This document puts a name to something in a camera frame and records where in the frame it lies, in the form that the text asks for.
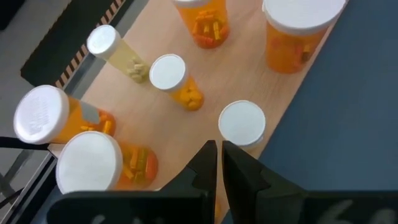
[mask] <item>black panel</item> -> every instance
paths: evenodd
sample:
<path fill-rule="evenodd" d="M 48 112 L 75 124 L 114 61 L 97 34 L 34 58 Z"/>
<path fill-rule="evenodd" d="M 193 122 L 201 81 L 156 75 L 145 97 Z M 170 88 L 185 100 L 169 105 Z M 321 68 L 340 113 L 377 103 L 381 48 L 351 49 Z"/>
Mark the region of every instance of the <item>black panel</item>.
<path fill-rule="evenodd" d="M 110 22 L 112 26 L 120 21 L 133 1 L 124 1 Z M 22 77 L 33 86 L 54 85 L 112 2 L 114 0 L 73 0 L 21 68 Z"/>

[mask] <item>black metal frame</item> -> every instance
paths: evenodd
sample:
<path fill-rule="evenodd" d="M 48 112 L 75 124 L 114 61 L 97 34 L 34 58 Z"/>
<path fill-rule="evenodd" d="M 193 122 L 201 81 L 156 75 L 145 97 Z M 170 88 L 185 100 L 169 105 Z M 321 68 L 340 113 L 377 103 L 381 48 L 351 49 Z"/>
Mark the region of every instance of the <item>black metal frame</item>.
<path fill-rule="evenodd" d="M 57 159 L 48 154 L 22 191 L 20 197 L 4 217 L 2 224 L 26 224 L 35 217 L 41 205 L 49 196 L 49 192 L 56 186 L 55 165 Z"/>

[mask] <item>blue surface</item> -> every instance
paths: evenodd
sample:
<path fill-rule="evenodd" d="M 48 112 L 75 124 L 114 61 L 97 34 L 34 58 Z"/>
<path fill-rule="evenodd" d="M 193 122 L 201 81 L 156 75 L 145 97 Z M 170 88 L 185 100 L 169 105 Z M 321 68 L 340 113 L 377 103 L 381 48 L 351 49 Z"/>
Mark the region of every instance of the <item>blue surface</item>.
<path fill-rule="evenodd" d="M 262 163 L 309 190 L 398 189 L 397 9 L 349 0 Z"/>

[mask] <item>white bottle cap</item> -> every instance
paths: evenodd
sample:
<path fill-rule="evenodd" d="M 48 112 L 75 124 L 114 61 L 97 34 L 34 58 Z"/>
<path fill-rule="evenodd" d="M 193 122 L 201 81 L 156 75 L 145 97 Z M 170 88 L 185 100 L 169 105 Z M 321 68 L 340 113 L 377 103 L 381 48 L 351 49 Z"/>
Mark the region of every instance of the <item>white bottle cap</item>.
<path fill-rule="evenodd" d="M 152 64 L 149 80 L 163 91 L 175 91 L 183 87 L 188 78 L 185 62 L 175 54 L 160 56 Z"/>
<path fill-rule="evenodd" d="M 14 114 L 14 131 L 26 143 L 45 144 L 59 135 L 69 115 L 68 96 L 60 89 L 41 85 L 19 102 Z"/>
<path fill-rule="evenodd" d="M 86 131 L 65 145 L 55 176 L 63 194 L 113 190 L 122 169 L 123 157 L 118 143 L 107 134 Z"/>
<path fill-rule="evenodd" d="M 311 35 L 335 21 L 346 0 L 263 0 L 262 10 L 277 30 L 292 35 Z"/>
<path fill-rule="evenodd" d="M 218 129 L 225 140 L 239 147 L 253 146 L 264 137 L 266 117 L 255 103 L 238 100 L 222 110 Z"/>
<path fill-rule="evenodd" d="M 120 41 L 121 36 L 113 26 L 102 25 L 88 36 L 87 49 L 96 57 L 108 59 L 115 53 Z"/>
<path fill-rule="evenodd" d="M 210 0 L 173 0 L 174 4 L 178 7 L 201 7 L 208 4 Z"/>

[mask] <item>pill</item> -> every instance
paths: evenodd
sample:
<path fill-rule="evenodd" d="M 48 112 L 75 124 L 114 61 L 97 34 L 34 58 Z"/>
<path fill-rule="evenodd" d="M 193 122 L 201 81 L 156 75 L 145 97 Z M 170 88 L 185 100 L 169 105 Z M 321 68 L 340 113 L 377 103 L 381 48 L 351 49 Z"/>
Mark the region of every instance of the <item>pill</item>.
<path fill-rule="evenodd" d="M 206 37 L 206 45 L 212 46 L 214 44 L 214 40 L 210 37 Z"/>
<path fill-rule="evenodd" d="M 143 70 L 144 67 L 145 67 L 145 65 L 143 65 L 143 64 L 141 64 L 141 63 L 138 63 L 138 64 L 135 64 L 135 65 L 134 65 L 134 69 L 135 69 L 135 70 Z"/>
<path fill-rule="evenodd" d="M 226 38 L 226 36 L 228 35 L 228 26 L 223 26 L 223 28 L 221 28 L 220 30 L 220 34 L 223 38 Z"/>
<path fill-rule="evenodd" d="M 205 16 L 197 16 L 195 19 L 196 22 L 201 22 L 203 20 L 205 20 Z"/>
<path fill-rule="evenodd" d="M 198 26 L 199 26 L 198 22 L 195 22 L 195 25 L 193 25 L 193 29 L 192 29 L 192 34 L 193 35 L 196 35 L 198 33 L 198 29 L 199 29 Z"/>
<path fill-rule="evenodd" d="M 130 168 L 132 170 L 137 169 L 137 163 L 138 163 L 138 153 L 139 149 L 134 147 L 131 149 L 131 159 L 130 159 Z"/>
<path fill-rule="evenodd" d="M 143 184 L 145 182 L 144 172 L 136 172 L 136 177 L 134 178 L 134 182 L 137 184 Z"/>
<path fill-rule="evenodd" d="M 102 114 L 102 115 L 99 117 L 99 120 L 101 120 L 101 121 L 106 121 L 107 118 L 108 118 L 108 117 L 107 117 L 105 114 Z"/>
<path fill-rule="evenodd" d="M 205 28 L 203 29 L 203 33 L 207 34 L 210 31 L 210 26 L 209 25 L 205 25 Z"/>
<path fill-rule="evenodd" d="M 134 80 L 134 81 L 136 81 L 136 82 L 142 82 L 142 76 L 140 76 L 140 75 L 136 75 L 136 74 L 134 74 L 134 75 L 131 75 L 131 78 Z"/>
<path fill-rule="evenodd" d="M 134 68 L 130 68 L 130 69 L 127 69 L 127 74 L 129 74 L 130 76 L 131 75 L 137 75 L 138 72 Z"/>
<path fill-rule="evenodd" d="M 127 176 L 128 179 L 134 178 L 134 173 L 131 172 L 131 170 L 126 165 L 123 165 L 123 172 Z"/>
<path fill-rule="evenodd" d="M 148 154 L 147 167 L 145 169 L 146 179 L 153 180 L 157 174 L 157 158 L 153 152 Z"/>
<path fill-rule="evenodd" d="M 180 100 L 181 100 L 182 103 L 188 103 L 191 99 L 190 99 L 189 94 L 187 92 L 181 92 Z"/>
<path fill-rule="evenodd" d="M 207 19 L 209 21 L 213 20 L 214 19 L 214 14 L 210 14 L 210 15 L 205 16 L 205 19 Z"/>
<path fill-rule="evenodd" d="M 213 23 L 213 30 L 214 30 L 214 38 L 216 40 L 220 40 L 220 28 L 218 27 L 218 22 Z"/>
<path fill-rule="evenodd" d="M 199 93 L 198 91 L 190 92 L 189 96 L 190 96 L 190 99 L 193 101 L 200 101 L 203 98 L 202 94 Z"/>
<path fill-rule="evenodd" d="M 112 128 L 112 122 L 105 121 L 103 132 L 105 134 L 110 134 L 111 133 L 111 128 Z"/>
<path fill-rule="evenodd" d="M 148 150 L 140 149 L 138 152 L 137 170 L 145 171 L 147 165 Z"/>
<path fill-rule="evenodd" d="M 191 101 L 188 104 L 188 110 L 198 110 L 200 108 L 200 103 L 197 101 Z"/>

